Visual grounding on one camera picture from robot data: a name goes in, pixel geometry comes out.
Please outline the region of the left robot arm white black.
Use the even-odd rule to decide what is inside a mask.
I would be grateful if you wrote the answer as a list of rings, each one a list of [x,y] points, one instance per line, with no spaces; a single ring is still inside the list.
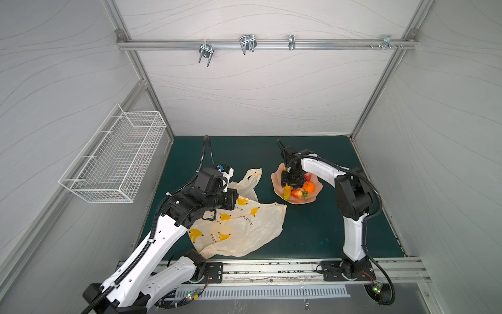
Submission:
[[[83,313],[147,313],[179,285],[205,278],[207,260],[194,249],[163,271],[154,270],[196,221],[219,209],[234,210],[239,195],[229,187],[232,176],[227,164],[198,166],[185,185],[168,192],[156,208],[150,232],[125,263],[85,290]]]

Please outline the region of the yellow banana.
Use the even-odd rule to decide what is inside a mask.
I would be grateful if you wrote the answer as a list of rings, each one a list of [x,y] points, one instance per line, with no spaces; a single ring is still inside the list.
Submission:
[[[289,183],[289,172],[286,167],[283,168],[281,173],[281,185],[284,187],[283,199],[288,201],[291,197],[292,188]]]

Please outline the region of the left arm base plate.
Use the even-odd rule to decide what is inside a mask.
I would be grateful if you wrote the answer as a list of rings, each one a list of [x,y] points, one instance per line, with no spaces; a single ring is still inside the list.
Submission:
[[[192,278],[188,281],[192,284],[221,283],[223,277],[222,262],[206,262],[196,266]]]

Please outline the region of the cream banana print plastic bag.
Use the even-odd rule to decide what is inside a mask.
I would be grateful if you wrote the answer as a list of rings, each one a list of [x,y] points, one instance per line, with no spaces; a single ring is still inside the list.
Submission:
[[[188,230],[190,242],[206,259],[215,255],[243,257],[277,238],[282,232],[287,206],[261,204],[255,188],[261,169],[250,169],[229,187],[238,192],[235,209],[219,209],[214,221],[200,219]]]

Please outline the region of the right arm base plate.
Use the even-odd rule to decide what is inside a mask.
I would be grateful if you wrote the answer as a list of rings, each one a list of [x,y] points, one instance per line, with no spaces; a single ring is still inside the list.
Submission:
[[[368,281],[376,280],[373,267],[368,260],[353,262],[351,260],[324,260],[317,265],[315,271],[324,281]]]

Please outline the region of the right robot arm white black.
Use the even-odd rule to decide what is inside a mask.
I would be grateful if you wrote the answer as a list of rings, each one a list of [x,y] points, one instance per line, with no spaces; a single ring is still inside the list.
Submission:
[[[355,281],[371,267],[366,245],[366,224],[381,212],[381,197],[361,168],[346,168],[330,162],[311,150],[296,151],[277,140],[284,167],[280,182],[283,188],[304,188],[311,173],[335,189],[336,208],[343,216],[345,242],[338,266],[324,266],[325,272],[339,272]]]

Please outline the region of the red strawberry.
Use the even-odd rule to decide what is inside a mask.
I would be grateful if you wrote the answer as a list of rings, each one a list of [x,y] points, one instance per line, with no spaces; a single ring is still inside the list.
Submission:
[[[296,188],[290,192],[291,197],[303,200],[308,198],[309,194],[306,193],[302,188]]]

